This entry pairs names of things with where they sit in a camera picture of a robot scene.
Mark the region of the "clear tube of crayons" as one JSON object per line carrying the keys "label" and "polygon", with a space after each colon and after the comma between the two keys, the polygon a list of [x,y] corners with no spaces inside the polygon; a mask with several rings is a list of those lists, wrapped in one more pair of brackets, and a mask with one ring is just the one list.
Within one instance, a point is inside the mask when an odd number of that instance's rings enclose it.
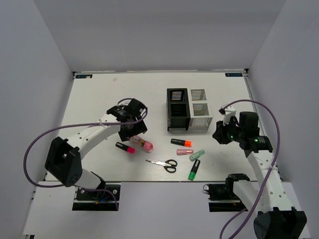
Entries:
{"label": "clear tube of crayons", "polygon": [[148,152],[148,153],[152,152],[154,149],[154,146],[151,142],[144,140],[138,135],[131,137],[130,142],[138,144],[140,147],[143,148],[145,152]]}

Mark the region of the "orange cap black highlighter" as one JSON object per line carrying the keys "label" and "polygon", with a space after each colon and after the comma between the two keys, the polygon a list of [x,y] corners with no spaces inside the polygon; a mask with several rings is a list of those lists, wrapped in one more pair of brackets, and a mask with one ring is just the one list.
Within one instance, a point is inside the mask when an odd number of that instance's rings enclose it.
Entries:
{"label": "orange cap black highlighter", "polygon": [[179,146],[185,146],[185,147],[192,147],[192,142],[188,140],[181,140],[181,139],[175,139],[172,138],[170,140],[171,144],[179,145]]}

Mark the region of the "green cap black highlighter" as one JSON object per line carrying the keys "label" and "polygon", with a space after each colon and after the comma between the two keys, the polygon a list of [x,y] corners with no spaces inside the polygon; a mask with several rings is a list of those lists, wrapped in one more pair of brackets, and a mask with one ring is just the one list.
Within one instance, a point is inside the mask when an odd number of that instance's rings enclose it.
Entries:
{"label": "green cap black highlighter", "polygon": [[200,166],[200,160],[196,159],[188,175],[188,180],[193,181]]}

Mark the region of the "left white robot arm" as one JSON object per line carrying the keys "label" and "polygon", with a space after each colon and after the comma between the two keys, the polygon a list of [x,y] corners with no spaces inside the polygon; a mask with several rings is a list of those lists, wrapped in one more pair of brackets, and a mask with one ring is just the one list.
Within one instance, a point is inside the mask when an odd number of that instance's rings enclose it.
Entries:
{"label": "left white robot arm", "polygon": [[94,147],[110,136],[118,134],[122,142],[145,133],[144,118],[148,113],[146,105],[130,98],[129,103],[108,109],[97,123],[89,124],[84,130],[71,137],[55,138],[50,145],[45,169],[65,187],[78,186],[88,189],[95,199],[105,194],[104,180],[82,167],[82,159]]}

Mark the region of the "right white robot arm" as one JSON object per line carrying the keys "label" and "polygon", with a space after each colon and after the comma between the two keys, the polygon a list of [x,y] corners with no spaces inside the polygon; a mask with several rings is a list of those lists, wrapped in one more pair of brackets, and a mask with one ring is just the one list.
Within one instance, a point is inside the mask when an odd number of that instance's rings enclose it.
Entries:
{"label": "right white robot arm", "polygon": [[213,138],[219,144],[239,143],[253,168],[260,189],[256,191],[246,174],[230,174],[224,192],[239,198],[253,221],[258,239],[298,239],[306,226],[307,217],[290,201],[276,168],[277,153],[266,136],[260,135],[258,115],[254,112],[221,110],[224,119],[216,123]]}

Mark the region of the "white slotted pen holder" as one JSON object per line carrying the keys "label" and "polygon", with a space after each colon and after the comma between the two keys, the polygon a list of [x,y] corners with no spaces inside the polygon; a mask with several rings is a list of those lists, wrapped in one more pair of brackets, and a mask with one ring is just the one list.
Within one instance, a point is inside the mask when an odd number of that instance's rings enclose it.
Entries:
{"label": "white slotted pen holder", "polygon": [[205,89],[188,89],[190,123],[192,131],[207,131],[213,119]]}

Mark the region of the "green translucent small case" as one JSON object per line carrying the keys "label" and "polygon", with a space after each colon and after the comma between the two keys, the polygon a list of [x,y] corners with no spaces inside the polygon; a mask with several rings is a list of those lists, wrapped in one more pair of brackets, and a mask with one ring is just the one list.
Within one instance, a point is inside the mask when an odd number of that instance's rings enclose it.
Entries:
{"label": "green translucent small case", "polygon": [[203,149],[199,150],[199,151],[193,153],[192,155],[190,155],[189,160],[193,162],[193,161],[197,160],[198,158],[200,158],[201,156],[203,156],[204,154],[205,154],[205,150],[203,150]]}

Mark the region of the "black slotted pen holder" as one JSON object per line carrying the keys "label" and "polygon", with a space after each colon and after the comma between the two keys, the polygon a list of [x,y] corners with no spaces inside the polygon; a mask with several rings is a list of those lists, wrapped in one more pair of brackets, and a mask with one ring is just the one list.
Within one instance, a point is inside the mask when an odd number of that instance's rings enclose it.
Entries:
{"label": "black slotted pen holder", "polygon": [[167,130],[189,129],[190,109],[187,88],[168,88],[166,91]]}

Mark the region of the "left blue corner label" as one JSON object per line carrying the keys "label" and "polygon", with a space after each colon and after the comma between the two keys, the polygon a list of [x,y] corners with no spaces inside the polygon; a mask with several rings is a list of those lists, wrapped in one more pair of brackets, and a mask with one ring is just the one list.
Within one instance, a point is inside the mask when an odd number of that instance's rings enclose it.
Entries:
{"label": "left blue corner label", "polygon": [[91,79],[92,77],[92,74],[77,74],[75,76],[76,79]]}

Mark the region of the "blue corner label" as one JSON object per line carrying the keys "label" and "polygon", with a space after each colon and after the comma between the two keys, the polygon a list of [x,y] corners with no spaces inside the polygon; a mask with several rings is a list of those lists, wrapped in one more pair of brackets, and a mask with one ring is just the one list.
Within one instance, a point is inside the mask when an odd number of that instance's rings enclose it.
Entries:
{"label": "blue corner label", "polygon": [[243,77],[242,73],[225,73],[226,77]]}
{"label": "blue corner label", "polygon": [[75,76],[76,79],[91,79],[92,77],[92,74],[77,74]]}

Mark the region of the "pink translucent small case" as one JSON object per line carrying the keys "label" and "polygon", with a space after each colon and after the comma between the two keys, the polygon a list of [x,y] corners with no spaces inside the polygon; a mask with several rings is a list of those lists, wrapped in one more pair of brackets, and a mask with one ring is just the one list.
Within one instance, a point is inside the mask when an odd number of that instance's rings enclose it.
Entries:
{"label": "pink translucent small case", "polygon": [[192,155],[192,154],[194,154],[194,150],[193,149],[177,149],[176,150],[176,154],[178,156],[181,156],[181,155]]}

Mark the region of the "right blue corner label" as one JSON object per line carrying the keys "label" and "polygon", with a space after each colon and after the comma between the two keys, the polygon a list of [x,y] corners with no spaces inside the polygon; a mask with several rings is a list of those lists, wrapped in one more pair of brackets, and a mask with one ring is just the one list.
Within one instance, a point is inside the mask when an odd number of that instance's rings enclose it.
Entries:
{"label": "right blue corner label", "polygon": [[226,77],[243,77],[242,73],[225,73]]}

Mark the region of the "black handled scissors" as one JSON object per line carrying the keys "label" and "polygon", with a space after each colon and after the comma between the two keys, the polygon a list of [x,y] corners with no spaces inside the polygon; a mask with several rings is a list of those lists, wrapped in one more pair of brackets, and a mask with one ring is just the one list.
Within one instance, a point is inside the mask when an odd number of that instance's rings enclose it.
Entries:
{"label": "black handled scissors", "polygon": [[168,173],[175,173],[176,172],[176,167],[178,165],[178,163],[175,160],[173,160],[173,159],[169,159],[169,160],[167,160],[165,162],[156,161],[156,160],[146,160],[146,162],[162,166],[165,169],[165,171],[168,172]]}

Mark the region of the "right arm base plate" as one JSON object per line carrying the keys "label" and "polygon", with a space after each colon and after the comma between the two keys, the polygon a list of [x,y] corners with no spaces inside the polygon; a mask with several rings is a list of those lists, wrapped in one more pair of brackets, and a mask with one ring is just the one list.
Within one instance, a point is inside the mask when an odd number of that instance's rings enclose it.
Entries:
{"label": "right arm base plate", "polygon": [[203,191],[208,195],[210,212],[247,211],[242,201],[236,195],[226,191],[225,184],[205,184]]}

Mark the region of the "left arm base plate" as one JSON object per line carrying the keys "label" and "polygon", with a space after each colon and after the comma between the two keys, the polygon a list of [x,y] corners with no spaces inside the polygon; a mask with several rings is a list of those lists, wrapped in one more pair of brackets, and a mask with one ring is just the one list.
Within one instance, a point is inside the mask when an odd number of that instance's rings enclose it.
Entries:
{"label": "left arm base plate", "polygon": [[73,211],[117,211],[116,205],[120,203],[120,183],[106,184],[105,188],[113,193],[117,202],[108,192],[87,192],[83,189],[77,189],[72,210]]}

